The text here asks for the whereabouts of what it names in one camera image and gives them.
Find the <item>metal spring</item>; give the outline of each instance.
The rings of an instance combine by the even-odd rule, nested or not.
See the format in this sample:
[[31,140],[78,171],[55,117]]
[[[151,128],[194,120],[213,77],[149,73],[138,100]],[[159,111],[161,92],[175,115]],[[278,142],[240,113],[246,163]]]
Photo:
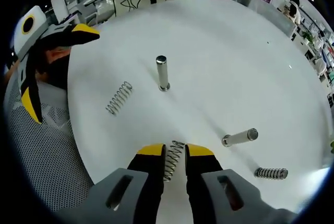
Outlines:
[[285,168],[258,168],[254,172],[254,176],[264,179],[284,180],[288,176],[288,171]]
[[106,109],[116,115],[119,112],[119,109],[124,105],[124,102],[128,99],[132,92],[132,85],[125,81],[114,97],[111,99],[109,104],[106,106]]
[[170,181],[172,179],[178,160],[181,158],[180,154],[182,154],[185,145],[184,143],[175,140],[173,140],[172,143],[170,150],[166,153],[165,172],[163,176],[164,181]]

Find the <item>white table surface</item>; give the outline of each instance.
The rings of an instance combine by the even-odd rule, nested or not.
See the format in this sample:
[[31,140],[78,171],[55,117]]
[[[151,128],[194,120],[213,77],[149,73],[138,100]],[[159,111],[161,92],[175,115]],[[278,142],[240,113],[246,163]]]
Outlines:
[[[307,59],[265,18],[230,0],[174,0],[98,29],[99,40],[73,47],[68,73],[71,124],[94,183],[126,168],[142,146],[175,139],[211,149],[275,208],[298,211],[314,192],[310,175],[333,131],[330,108]],[[158,89],[158,55],[168,58],[168,92]],[[113,116],[105,107],[124,81],[134,91]],[[251,127],[256,141],[222,146],[226,133]],[[192,223],[180,164],[157,223]],[[258,166],[289,175],[255,178]]]

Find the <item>metal pin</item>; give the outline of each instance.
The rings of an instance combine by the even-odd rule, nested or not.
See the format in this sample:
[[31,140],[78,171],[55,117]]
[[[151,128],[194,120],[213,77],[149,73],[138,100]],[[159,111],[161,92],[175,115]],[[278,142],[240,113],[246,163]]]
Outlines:
[[156,59],[158,74],[159,74],[159,89],[161,91],[167,91],[171,85],[168,82],[167,73],[167,58],[165,56],[158,56]]
[[225,135],[224,138],[221,140],[222,144],[226,147],[230,147],[234,144],[239,144],[243,142],[251,142],[256,140],[259,136],[258,131],[255,128],[251,128],[244,132],[235,134],[235,135]]

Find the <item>yellow and white robot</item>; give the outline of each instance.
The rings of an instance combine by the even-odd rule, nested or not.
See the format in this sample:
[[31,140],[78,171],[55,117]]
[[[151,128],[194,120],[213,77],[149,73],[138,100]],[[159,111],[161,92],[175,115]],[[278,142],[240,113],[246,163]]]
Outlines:
[[84,44],[99,37],[98,31],[85,24],[48,25],[46,15],[39,6],[31,8],[19,20],[14,32],[14,54],[20,61],[18,86],[22,104],[36,122],[42,123],[35,72],[43,71],[47,65],[43,52],[59,46]]

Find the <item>potted plant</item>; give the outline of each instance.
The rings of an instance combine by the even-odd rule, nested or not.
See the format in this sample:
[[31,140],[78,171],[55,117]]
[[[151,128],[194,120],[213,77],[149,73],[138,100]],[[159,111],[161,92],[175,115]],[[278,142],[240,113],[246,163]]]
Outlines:
[[305,45],[308,45],[310,42],[311,44],[313,44],[313,35],[310,32],[308,31],[302,32],[302,37],[304,39]]

